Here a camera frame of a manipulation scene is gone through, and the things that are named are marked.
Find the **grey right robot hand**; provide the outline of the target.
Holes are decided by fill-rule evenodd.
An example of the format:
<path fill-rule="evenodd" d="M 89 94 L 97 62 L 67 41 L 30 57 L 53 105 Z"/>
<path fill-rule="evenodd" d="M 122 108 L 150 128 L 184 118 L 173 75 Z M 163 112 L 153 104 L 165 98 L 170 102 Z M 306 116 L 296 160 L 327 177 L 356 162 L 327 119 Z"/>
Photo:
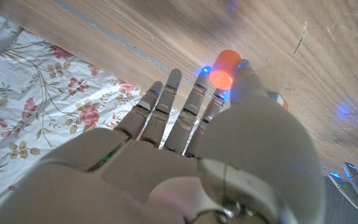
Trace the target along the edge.
<path fill-rule="evenodd" d="M 114 129 L 97 128 L 37 163 L 0 205 L 0 223 L 322 223 L 324 180 L 303 125 L 271 99 L 247 59 L 231 105 L 214 115 L 193 156 L 173 140 L 153 84 Z"/>

